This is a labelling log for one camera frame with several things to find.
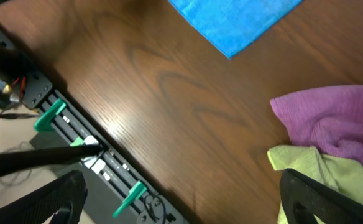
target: blue cloth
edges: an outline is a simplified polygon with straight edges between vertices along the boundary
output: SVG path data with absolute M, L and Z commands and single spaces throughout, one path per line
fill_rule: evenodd
M 301 0 L 169 0 L 227 58 L 252 43 Z

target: wood grain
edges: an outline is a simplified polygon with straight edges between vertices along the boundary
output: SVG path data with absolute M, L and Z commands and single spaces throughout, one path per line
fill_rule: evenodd
M 363 85 L 363 1 L 306 0 L 232 60 L 166 0 L 12 0 L 0 23 L 204 223 L 276 223 L 271 98 Z

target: purple towel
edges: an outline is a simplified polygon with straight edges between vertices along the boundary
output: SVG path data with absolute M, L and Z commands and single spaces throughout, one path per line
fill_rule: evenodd
M 270 101 L 292 144 L 363 165 L 363 86 L 304 90 Z

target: cloth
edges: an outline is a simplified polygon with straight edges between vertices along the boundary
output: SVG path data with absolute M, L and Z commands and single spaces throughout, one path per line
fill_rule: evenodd
M 270 101 L 292 144 L 363 165 L 363 86 L 315 88 Z
M 227 58 L 248 46 L 301 0 L 169 0 Z
M 359 162 L 321 155 L 314 146 L 276 146 L 267 155 L 274 170 L 295 169 L 363 205 L 363 166 Z M 278 223 L 288 223 L 282 206 Z

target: light green towel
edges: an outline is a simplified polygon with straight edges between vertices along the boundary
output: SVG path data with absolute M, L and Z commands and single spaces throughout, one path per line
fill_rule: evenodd
M 276 146 L 267 155 L 274 170 L 295 169 L 363 205 L 363 166 L 359 162 L 320 154 L 314 146 Z M 278 223 L 288 223 L 282 206 Z

